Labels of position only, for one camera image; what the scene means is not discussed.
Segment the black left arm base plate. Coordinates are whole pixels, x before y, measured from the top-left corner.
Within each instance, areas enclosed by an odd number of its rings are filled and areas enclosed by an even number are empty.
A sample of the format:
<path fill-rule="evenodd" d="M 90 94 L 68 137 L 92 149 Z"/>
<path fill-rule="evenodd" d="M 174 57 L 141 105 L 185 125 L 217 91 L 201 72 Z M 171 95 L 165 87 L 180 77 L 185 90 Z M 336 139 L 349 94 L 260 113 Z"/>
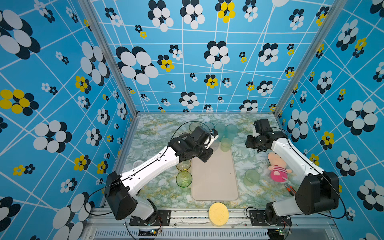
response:
<path fill-rule="evenodd" d="M 142 220 L 139 217 L 131 216 L 130 226 L 160 227 L 169 226 L 171 220 L 171 210 L 157 210 L 157 215 L 152 215 L 149 220 Z"/>

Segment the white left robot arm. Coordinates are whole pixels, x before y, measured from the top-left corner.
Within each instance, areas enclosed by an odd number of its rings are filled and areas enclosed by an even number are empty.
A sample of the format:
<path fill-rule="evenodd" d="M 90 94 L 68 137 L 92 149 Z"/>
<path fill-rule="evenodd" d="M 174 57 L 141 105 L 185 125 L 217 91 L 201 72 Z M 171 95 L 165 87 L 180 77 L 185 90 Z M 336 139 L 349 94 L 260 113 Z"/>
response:
<path fill-rule="evenodd" d="M 173 138 L 157 155 L 128 172 L 112 172 L 107 177 L 105 198 L 117 221 L 134 216 L 146 222 L 158 217 L 158 209 L 150 199 L 135 195 L 152 179 L 177 164 L 199 158 L 206 162 L 213 154 L 212 143 L 218 136 Z"/>

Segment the small clear glass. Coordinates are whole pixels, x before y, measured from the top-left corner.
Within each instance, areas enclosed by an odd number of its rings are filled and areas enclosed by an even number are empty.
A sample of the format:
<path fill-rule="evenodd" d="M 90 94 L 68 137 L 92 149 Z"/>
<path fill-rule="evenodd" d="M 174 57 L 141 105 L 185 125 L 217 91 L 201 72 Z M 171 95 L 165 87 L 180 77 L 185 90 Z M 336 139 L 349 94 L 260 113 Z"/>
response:
<path fill-rule="evenodd" d="M 220 146 L 220 141 L 219 140 L 215 140 L 211 144 L 210 148 L 215 152 L 219 148 L 219 146 Z"/>

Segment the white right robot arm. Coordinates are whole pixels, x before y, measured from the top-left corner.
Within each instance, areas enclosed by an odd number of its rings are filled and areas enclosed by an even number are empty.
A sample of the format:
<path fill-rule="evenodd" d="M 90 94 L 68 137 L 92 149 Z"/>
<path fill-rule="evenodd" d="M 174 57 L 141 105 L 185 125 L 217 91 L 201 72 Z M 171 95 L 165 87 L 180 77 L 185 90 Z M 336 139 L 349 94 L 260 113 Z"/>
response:
<path fill-rule="evenodd" d="M 301 181 L 293 197 L 267 204 L 269 221 L 292 215 L 320 214 L 339 207 L 338 176 L 312 163 L 283 132 L 268 132 L 256 137 L 248 135 L 246 147 L 258 151 L 271 150 L 288 164 Z"/>

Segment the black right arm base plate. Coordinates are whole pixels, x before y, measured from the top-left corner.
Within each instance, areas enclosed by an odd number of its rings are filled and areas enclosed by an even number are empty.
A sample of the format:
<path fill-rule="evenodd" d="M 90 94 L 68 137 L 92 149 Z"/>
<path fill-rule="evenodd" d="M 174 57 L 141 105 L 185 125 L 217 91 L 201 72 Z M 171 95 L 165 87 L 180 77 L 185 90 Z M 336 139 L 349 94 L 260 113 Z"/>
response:
<path fill-rule="evenodd" d="M 250 219 L 252 227 L 291 227 L 292 220 L 289 217 L 283 217 L 276 223 L 268 223 L 266 221 L 265 211 L 247 210 L 246 216 Z"/>

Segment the tall teal glass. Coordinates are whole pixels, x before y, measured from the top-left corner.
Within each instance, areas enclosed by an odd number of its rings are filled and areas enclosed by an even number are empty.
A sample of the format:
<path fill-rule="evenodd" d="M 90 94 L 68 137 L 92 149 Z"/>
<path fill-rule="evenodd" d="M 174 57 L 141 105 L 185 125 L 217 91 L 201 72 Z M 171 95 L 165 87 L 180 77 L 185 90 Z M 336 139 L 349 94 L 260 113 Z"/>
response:
<path fill-rule="evenodd" d="M 218 141 L 220 142 L 225 136 L 226 126 L 224 124 L 216 124 L 215 130 L 218 132 Z"/>

